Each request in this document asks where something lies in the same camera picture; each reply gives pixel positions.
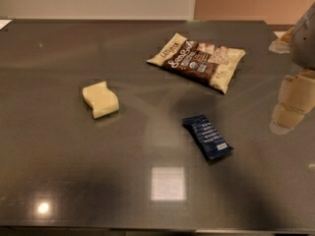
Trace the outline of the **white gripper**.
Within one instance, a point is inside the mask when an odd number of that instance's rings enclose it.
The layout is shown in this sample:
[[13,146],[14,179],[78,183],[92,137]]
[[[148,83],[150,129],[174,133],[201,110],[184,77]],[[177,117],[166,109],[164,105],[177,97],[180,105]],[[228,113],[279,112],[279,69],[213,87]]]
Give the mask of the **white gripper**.
[[274,134],[285,135],[303,120],[303,114],[315,106],[315,71],[304,69],[295,77],[285,76],[279,103],[274,108],[270,130]]

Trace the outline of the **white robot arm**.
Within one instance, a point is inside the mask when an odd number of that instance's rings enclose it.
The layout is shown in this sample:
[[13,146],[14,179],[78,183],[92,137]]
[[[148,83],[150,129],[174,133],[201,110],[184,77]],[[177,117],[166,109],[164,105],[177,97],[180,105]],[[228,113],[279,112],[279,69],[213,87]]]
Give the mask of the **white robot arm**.
[[315,107],[315,3],[295,26],[275,40],[270,50],[286,51],[301,71],[282,81],[270,130],[284,135],[293,130]]

